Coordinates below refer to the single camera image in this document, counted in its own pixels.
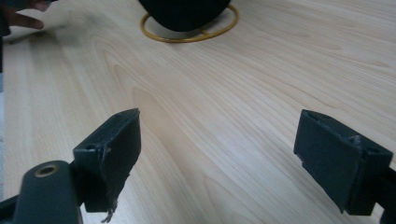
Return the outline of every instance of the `finger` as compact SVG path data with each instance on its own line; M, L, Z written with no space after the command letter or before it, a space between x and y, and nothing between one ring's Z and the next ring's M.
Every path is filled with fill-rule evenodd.
M44 27L42 21L21 14L16 14L14 18L12 18L12 21L9 22L9 25L33 28L37 30L41 30Z
M50 7L50 1L38 1L34 2L32 8L37 9L39 11L46 11Z

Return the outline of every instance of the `human hand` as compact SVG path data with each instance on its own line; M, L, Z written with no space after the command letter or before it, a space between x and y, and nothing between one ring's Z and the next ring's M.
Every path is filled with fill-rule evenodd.
M26 8L32 8L39 11L46 11L50 6L50 1L45 0L27 0ZM7 21L8 26L21 26L33 29L42 29L44 24L42 21L17 13L19 9L5 4L0 5L0 12Z

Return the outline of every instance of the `wooden table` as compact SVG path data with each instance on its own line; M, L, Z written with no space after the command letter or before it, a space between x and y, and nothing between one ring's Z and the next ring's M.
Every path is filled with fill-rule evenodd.
M6 197L27 170L72 161L108 117L138 107L142 154L113 224L378 223L380 207L340 214L292 150L310 109L396 152L395 2L233 4L236 27L193 44L145 37L135 0L26 12L46 28L5 39Z

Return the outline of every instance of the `yellow cord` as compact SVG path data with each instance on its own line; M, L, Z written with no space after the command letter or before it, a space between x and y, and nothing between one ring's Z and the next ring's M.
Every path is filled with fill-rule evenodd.
M149 14L146 14L142 18L142 21L140 22L140 29L142 30L143 34L145 34L147 37L149 37L149 38L151 38L153 40L157 40L157 41L161 41L161 42L165 42L165 43L191 43L191 42L197 42L197 41L201 41L201 40L206 40L206 39L213 38L213 37L216 37L218 35L222 35L222 34L226 33L227 31L233 29L235 27L235 25L238 23L238 20L239 20L239 12L238 12L238 10L235 7L233 7L232 5L228 5L228 8L233 12L233 14L235 15L235 18L233 19L231 24L229 24L228 26L224 27L223 29L218 30L218 31L216 31L214 33L211 33L211 34L207 30L201 28L200 30L201 30L201 33L203 35L199 35L199 36L196 36L196 37L180 38L180 39L160 37L160 36L157 36L157 35L154 35L154 34L150 33L145 28L145 23L150 17Z

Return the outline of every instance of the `black hat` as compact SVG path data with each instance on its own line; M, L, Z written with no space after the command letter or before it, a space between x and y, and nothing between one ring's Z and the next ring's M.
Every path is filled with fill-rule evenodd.
M187 32L213 21L231 0L139 0L163 27Z

